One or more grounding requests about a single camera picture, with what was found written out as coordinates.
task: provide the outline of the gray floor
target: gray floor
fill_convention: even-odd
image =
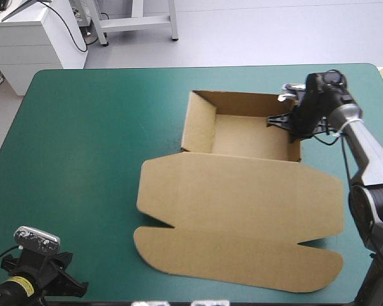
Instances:
[[[99,0],[111,18],[129,0]],[[167,0],[145,0],[167,11]],[[109,47],[89,47],[86,68],[240,66],[370,62],[383,66],[383,1],[177,0],[179,36],[169,29],[109,34]],[[20,105],[0,85],[0,146]]]

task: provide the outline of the black cable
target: black cable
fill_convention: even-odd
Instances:
[[[336,137],[336,139],[332,142],[325,142],[324,140],[320,139],[316,135],[314,135],[313,137],[314,137],[314,139],[318,140],[319,142],[323,143],[324,145],[334,145],[339,140],[339,137]]]
[[[45,5],[46,7],[48,7],[48,8],[49,8],[50,10],[52,10],[55,14],[57,14],[57,16],[64,22],[64,25],[66,26],[66,29],[68,30],[68,32],[69,32],[69,34],[70,34],[70,36],[71,36],[72,42],[74,42],[74,45],[76,46],[76,48],[77,48],[78,50],[80,50],[81,52],[87,52],[87,51],[88,51],[88,46],[85,45],[85,50],[82,50],[82,49],[78,46],[77,42],[75,41],[74,36],[72,36],[72,33],[71,33],[70,28],[69,28],[68,25],[66,24],[64,18],[63,18],[60,14],[58,14],[58,12],[57,12],[55,9],[53,9],[51,6],[49,6],[48,4],[46,4],[46,3],[44,3],[44,2],[41,2],[40,0],[37,0],[37,1],[38,1],[39,3],[41,3],[42,5]]]
[[[18,245],[15,245],[14,247],[10,247],[9,249],[5,250],[3,253],[0,254],[0,258],[2,258],[4,255],[6,255],[7,253],[9,253],[10,251],[15,250],[15,249],[18,249],[18,248],[19,248]]]

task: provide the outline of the green tabletop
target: green tabletop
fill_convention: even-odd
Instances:
[[[62,250],[74,253],[68,271],[89,282],[88,301],[351,301],[371,259],[346,201],[344,232],[313,243],[342,254],[343,270],[314,293],[170,276],[143,262],[132,237],[138,226],[156,224],[135,208],[140,166],[179,152],[190,91],[279,93],[284,83],[333,68],[346,74],[383,144],[383,81],[369,64],[39,72],[0,150],[0,252],[14,244],[20,225],[60,236]],[[302,147],[303,163],[345,181],[339,143],[306,140]]]

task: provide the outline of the white cabinet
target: white cabinet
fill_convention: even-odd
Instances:
[[[81,69],[87,52],[74,45],[62,20],[41,3],[36,3],[5,22],[1,19],[22,3],[13,0],[0,13],[0,70],[18,95],[24,95],[34,74],[44,69]],[[85,50],[68,0],[50,3],[68,24],[78,46]]]

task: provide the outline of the white cable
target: white cable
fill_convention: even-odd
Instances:
[[[343,129],[345,129],[345,127],[346,127],[348,124],[350,124],[350,123],[352,123],[352,122],[355,122],[355,121],[361,121],[361,122],[363,122],[363,120],[362,120],[361,118],[353,118],[353,119],[349,119],[349,120],[345,121],[345,123],[342,124],[342,126],[340,127],[340,129],[337,130],[336,133],[333,133],[332,136],[333,136],[333,137],[340,137],[340,135],[342,134]]]

